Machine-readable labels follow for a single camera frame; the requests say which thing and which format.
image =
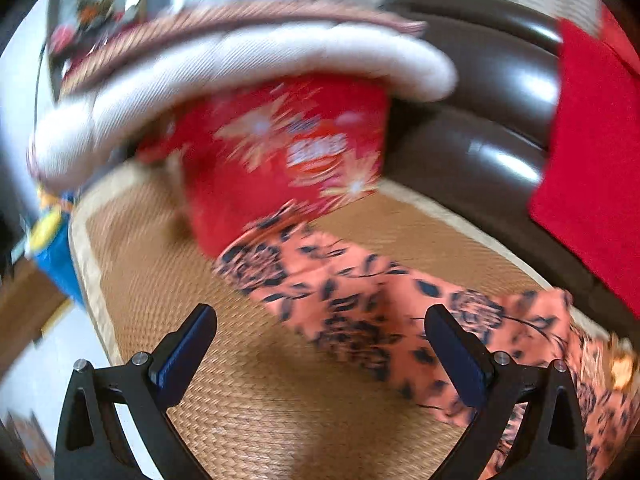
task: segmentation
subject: beige fabric trim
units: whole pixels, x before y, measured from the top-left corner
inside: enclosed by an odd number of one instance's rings
[[[124,364],[124,360],[120,354],[113,323],[100,290],[102,271],[95,260],[86,224],[89,218],[107,202],[130,187],[144,182],[152,173],[153,170],[135,161],[126,162],[105,176],[82,196],[69,222],[69,242],[76,273],[78,273],[84,288],[86,309],[112,366]]]
[[[484,231],[481,231],[478,227],[473,225],[468,220],[453,213],[449,209],[441,206],[435,200],[421,195],[408,187],[397,184],[386,178],[380,180],[380,192],[391,198],[413,205],[416,209],[422,211],[426,215],[437,218],[445,224],[453,227],[459,233],[471,238],[472,240],[484,245],[486,248],[491,249],[495,253],[500,254],[504,259],[509,260],[513,265],[518,267],[527,276],[530,276],[538,285],[542,288],[550,289],[552,285],[540,276],[536,270],[530,265],[526,264],[523,260],[513,254],[507,247],[502,245],[498,240],[489,236]],[[574,323],[581,327],[587,334],[591,336],[597,336],[609,339],[609,332],[607,332],[599,324],[585,316],[580,310],[571,307],[571,316],[574,319]]]

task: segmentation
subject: brown leather sofa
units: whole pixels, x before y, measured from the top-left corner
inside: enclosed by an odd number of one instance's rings
[[[460,76],[444,102],[393,103],[386,176],[476,224],[640,348],[640,322],[527,213],[559,96],[556,20],[504,0],[384,0],[382,8],[427,21],[423,39]],[[640,425],[604,478],[636,478],[639,470]]]

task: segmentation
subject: rolled pillow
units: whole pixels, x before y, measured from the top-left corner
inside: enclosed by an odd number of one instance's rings
[[[140,126],[181,102],[313,72],[380,79],[392,94],[418,102],[445,98],[457,80],[441,51],[377,25],[293,22],[210,32],[63,100],[31,139],[31,172],[53,192],[79,187]]]

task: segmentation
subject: white wall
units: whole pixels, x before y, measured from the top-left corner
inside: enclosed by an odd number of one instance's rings
[[[33,133],[38,57],[47,34],[48,2],[39,0],[33,6],[0,56],[0,153],[9,184],[34,216],[38,201],[27,172],[25,154]],[[42,117],[52,106],[49,67],[45,59],[40,74],[38,116]]]

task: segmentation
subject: blue gripper pad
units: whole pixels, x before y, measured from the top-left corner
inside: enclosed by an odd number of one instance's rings
[[[424,333],[460,400],[476,410],[482,408],[493,376],[491,357],[484,345],[462,330],[441,304],[427,310]]]
[[[158,389],[156,405],[165,410],[177,406],[216,335],[216,311],[199,304],[182,326],[166,335],[153,353],[149,378]]]

